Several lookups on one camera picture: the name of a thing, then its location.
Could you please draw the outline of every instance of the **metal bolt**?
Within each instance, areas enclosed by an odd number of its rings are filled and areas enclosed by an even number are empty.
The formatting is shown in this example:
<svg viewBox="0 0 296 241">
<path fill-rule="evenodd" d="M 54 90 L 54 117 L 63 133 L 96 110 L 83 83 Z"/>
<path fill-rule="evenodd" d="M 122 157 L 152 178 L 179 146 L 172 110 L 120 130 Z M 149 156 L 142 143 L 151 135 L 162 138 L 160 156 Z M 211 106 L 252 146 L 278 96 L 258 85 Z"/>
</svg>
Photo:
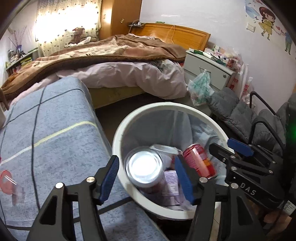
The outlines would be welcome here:
<svg viewBox="0 0 296 241">
<path fill-rule="evenodd" d="M 92 183 L 92 182 L 94 182 L 94 180 L 95 180 L 94 177 L 88 177 L 88 178 L 86 179 L 86 181 L 87 181 L 88 183 Z"/>
<path fill-rule="evenodd" d="M 239 188 L 239 185 L 237 185 L 236 183 L 232 183 L 230 185 L 233 189 L 238 189 Z"/>
<path fill-rule="evenodd" d="M 57 183 L 57 184 L 56 184 L 56 188 L 57 188 L 57 189 L 60 189 L 60 188 L 62 188 L 63 186 L 64 186 L 63 183 Z"/>
<path fill-rule="evenodd" d="M 206 183 L 207 182 L 207 178 L 206 177 L 201 177 L 200 178 L 200 182 L 201 183 Z"/>
</svg>

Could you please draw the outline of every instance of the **brown blanket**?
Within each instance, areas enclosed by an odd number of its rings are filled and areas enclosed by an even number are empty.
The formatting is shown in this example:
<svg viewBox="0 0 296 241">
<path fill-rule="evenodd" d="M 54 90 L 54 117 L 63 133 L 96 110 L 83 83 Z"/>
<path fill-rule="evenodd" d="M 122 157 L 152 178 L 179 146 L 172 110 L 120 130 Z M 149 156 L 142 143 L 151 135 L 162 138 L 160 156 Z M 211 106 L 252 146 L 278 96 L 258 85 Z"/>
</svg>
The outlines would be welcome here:
<svg viewBox="0 0 296 241">
<path fill-rule="evenodd" d="M 9 76 L 2 89 L 6 99 L 10 100 L 59 70 L 84 68 L 104 62 L 146 62 L 161 59 L 183 62 L 185 55 L 183 47 L 167 44 L 159 39 L 115 35 L 95 43 L 65 48 L 48 57 L 40 57 Z"/>
</svg>

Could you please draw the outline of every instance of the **stuffed animal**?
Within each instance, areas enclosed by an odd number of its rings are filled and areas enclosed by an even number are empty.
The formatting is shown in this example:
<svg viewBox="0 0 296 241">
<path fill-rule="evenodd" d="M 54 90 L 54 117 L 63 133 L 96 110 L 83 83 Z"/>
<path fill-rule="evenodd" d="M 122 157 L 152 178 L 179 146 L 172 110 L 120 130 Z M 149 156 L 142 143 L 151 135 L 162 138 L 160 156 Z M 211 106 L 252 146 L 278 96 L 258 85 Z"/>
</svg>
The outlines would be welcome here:
<svg viewBox="0 0 296 241">
<path fill-rule="evenodd" d="M 81 41 L 85 40 L 87 35 L 84 33 L 84 28 L 75 28 L 73 29 L 74 35 L 71 39 L 71 41 L 69 42 L 69 44 L 78 44 Z M 90 42 L 96 42 L 97 38 L 95 37 L 91 37 Z"/>
</svg>

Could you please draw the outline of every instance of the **cartoon girl decal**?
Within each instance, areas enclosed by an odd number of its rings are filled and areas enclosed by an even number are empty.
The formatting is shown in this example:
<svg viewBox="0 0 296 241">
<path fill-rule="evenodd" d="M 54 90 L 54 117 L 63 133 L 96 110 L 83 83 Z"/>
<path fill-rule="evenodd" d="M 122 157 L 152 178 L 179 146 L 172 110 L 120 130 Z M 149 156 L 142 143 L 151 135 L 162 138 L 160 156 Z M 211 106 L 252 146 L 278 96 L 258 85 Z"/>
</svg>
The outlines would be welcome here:
<svg viewBox="0 0 296 241">
<path fill-rule="evenodd" d="M 275 22 L 275 15 L 272 11 L 267 9 L 266 7 L 260 7 L 259 12 L 262 15 L 262 23 L 259 23 L 260 27 L 264 30 L 261 34 L 264 36 L 264 34 L 267 32 L 268 36 L 267 39 L 269 39 L 269 36 L 272 35 L 272 29 Z"/>
</svg>

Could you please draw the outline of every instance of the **qr code label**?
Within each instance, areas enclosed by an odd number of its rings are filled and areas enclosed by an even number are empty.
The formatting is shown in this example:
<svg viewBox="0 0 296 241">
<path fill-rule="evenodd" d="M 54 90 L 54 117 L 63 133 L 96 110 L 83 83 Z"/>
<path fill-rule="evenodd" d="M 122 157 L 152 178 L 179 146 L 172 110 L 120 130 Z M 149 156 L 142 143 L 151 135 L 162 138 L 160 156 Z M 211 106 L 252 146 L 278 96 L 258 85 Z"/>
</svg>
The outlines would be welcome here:
<svg viewBox="0 0 296 241">
<path fill-rule="evenodd" d="M 290 215 L 294 212 L 295 209 L 296 209 L 296 206 L 295 206 L 293 203 L 291 203 L 290 201 L 287 201 L 287 203 L 286 203 L 285 206 L 284 206 L 283 211 L 284 211 L 287 215 L 290 216 Z"/>
</svg>

